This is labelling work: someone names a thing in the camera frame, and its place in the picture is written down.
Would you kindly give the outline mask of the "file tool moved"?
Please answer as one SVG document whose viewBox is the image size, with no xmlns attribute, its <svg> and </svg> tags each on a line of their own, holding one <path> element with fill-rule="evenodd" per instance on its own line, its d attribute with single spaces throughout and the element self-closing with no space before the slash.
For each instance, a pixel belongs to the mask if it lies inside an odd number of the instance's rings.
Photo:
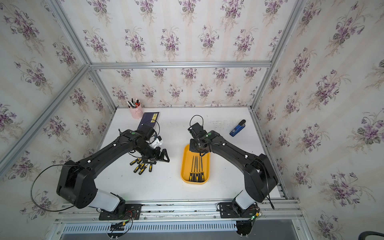
<svg viewBox="0 0 384 240">
<path fill-rule="evenodd" d="M 205 176 L 204 176 L 204 166 L 203 166 L 203 158 L 200 157 L 200 165 L 201 165 L 201 170 L 200 170 L 200 175 L 201 175 L 201 183 L 205 181 Z"/>
<path fill-rule="evenodd" d="M 195 156 L 194 182 L 197 182 L 197 156 Z"/>
<path fill-rule="evenodd" d="M 200 156 L 197 157 L 197 182 L 201 182 L 201 167 L 200 167 Z"/>
<path fill-rule="evenodd" d="M 194 170 L 195 170 L 195 157 L 192 158 L 189 182 L 192 182 L 194 180 Z"/>
</svg>

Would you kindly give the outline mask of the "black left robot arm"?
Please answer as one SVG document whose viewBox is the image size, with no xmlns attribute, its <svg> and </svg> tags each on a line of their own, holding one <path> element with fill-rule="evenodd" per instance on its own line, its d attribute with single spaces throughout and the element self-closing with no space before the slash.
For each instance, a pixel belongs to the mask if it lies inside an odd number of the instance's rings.
<svg viewBox="0 0 384 240">
<path fill-rule="evenodd" d="M 109 165 L 132 151 L 141 155 L 143 163 L 170 161 L 167 150 L 148 143 L 153 130 L 120 132 L 106 147 L 77 162 L 68 161 L 62 167 L 57 194 L 78 209 L 92 207 L 113 212 L 125 204 L 121 197 L 99 190 L 95 179 Z"/>
</svg>

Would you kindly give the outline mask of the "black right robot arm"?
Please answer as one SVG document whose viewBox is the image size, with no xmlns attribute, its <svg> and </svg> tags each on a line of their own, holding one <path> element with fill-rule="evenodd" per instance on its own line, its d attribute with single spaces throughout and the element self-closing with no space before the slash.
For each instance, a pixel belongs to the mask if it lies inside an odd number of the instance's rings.
<svg viewBox="0 0 384 240">
<path fill-rule="evenodd" d="M 231 144 L 215 131 L 193 130 L 188 128 L 190 151 L 204 156 L 214 153 L 233 164 L 244 175 L 244 187 L 235 198 L 237 211 L 245 211 L 254 203 L 261 203 L 270 197 L 279 180 L 269 158 L 248 153 Z"/>
</svg>

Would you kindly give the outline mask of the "yellow plastic storage tray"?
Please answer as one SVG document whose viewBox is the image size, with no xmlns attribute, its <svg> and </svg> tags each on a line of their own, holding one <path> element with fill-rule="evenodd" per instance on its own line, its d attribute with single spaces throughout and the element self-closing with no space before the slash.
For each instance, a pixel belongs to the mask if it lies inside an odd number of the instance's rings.
<svg viewBox="0 0 384 240">
<path fill-rule="evenodd" d="M 181 179 L 187 184 L 203 185 L 210 176 L 210 154 L 203 157 L 190 151 L 186 145 L 181 165 Z"/>
</svg>

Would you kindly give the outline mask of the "dark purple notebook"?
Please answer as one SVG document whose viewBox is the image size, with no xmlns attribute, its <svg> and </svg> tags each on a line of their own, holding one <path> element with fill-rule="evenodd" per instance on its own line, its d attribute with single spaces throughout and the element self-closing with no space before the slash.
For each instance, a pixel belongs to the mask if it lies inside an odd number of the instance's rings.
<svg viewBox="0 0 384 240">
<path fill-rule="evenodd" d="M 146 112 L 144 113 L 140 123 L 139 123 L 139 126 L 138 126 L 138 130 L 141 129 L 144 125 L 148 125 L 152 128 L 155 127 L 156 123 L 157 123 L 157 119 L 159 117 L 159 112 Z"/>
</svg>

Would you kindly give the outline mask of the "blue black stapler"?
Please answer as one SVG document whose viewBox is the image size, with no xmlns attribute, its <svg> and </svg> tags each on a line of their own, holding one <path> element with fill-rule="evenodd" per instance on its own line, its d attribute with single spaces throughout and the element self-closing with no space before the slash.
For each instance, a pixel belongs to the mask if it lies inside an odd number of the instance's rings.
<svg viewBox="0 0 384 240">
<path fill-rule="evenodd" d="M 236 127 L 232 129 L 230 135 L 234 137 L 246 126 L 246 120 L 241 120 Z"/>
</svg>

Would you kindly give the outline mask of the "pink pen cup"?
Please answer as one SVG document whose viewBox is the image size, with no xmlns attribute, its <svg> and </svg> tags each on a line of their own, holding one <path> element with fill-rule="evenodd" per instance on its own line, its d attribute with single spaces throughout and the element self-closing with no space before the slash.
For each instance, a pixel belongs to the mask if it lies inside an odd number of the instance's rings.
<svg viewBox="0 0 384 240">
<path fill-rule="evenodd" d="M 144 111 L 141 105 L 136 108 L 129 108 L 129 111 L 132 115 L 132 118 L 136 120 L 141 119 L 144 115 Z"/>
</svg>

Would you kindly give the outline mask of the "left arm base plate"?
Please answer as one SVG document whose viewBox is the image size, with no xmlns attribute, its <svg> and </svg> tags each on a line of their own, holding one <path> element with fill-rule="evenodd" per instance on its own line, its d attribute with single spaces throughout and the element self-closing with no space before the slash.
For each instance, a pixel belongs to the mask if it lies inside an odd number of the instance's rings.
<svg viewBox="0 0 384 240">
<path fill-rule="evenodd" d="M 102 210 L 99 215 L 99 221 L 111 220 L 138 220 L 142 210 L 141 204 L 119 205 L 113 212 Z"/>
</svg>

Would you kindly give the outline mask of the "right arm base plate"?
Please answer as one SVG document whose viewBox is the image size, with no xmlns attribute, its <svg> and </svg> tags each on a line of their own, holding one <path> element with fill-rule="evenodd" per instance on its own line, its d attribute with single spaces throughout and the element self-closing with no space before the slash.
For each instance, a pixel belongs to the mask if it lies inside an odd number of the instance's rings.
<svg viewBox="0 0 384 240">
<path fill-rule="evenodd" d="M 247 218 L 254 220 L 261 216 L 260 208 L 257 204 L 252 204 L 244 210 L 236 202 L 222 202 L 216 205 L 216 209 L 221 219 Z"/>
</svg>

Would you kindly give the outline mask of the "aluminium front rail frame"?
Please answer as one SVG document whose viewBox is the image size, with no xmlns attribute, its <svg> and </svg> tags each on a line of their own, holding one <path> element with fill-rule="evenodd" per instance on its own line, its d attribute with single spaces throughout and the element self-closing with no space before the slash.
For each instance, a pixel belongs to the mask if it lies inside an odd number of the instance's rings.
<svg viewBox="0 0 384 240">
<path fill-rule="evenodd" d="M 233 232 L 241 237 L 260 235 L 262 224 L 268 224 L 270 233 L 282 233 L 287 223 L 288 232 L 299 240 L 313 239 L 297 201 L 273 199 L 253 204 L 241 214 L 234 213 L 229 200 L 132 202 L 128 216 L 114 220 L 103 213 L 69 212 L 60 214 L 48 231 L 48 240 L 62 240 L 69 235 L 100 234 L 111 240 L 121 240 L 128 234 Z"/>
</svg>

